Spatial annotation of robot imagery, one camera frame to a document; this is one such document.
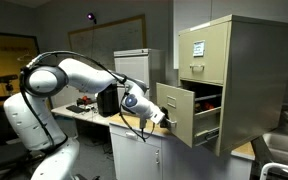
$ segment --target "whiteboard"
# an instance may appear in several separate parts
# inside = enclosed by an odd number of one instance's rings
[[[146,48],[145,32],[145,15],[140,15],[72,31],[68,35],[73,52],[115,70],[114,51]]]

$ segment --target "sink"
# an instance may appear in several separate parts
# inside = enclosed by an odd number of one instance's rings
[[[264,134],[263,139],[272,154],[273,161],[288,165],[288,133],[273,131]]]

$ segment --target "black chair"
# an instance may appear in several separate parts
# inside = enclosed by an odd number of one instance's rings
[[[0,171],[7,171],[7,176],[16,171],[25,171],[25,162],[32,159],[32,155],[22,142],[8,144],[7,141],[18,138],[6,117],[3,106],[0,106]]]

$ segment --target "floor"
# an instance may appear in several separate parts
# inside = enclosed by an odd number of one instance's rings
[[[72,174],[82,175],[88,180],[116,180],[113,151],[108,127],[76,121],[80,153]],[[34,172],[39,163],[29,164],[27,169]],[[0,180],[27,180],[25,172],[15,172],[11,176],[1,172]]]

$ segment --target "beige filing cabinet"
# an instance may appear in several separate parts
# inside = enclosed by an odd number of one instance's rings
[[[216,155],[277,127],[288,24],[229,15],[179,33],[180,87],[157,85],[169,130]]]

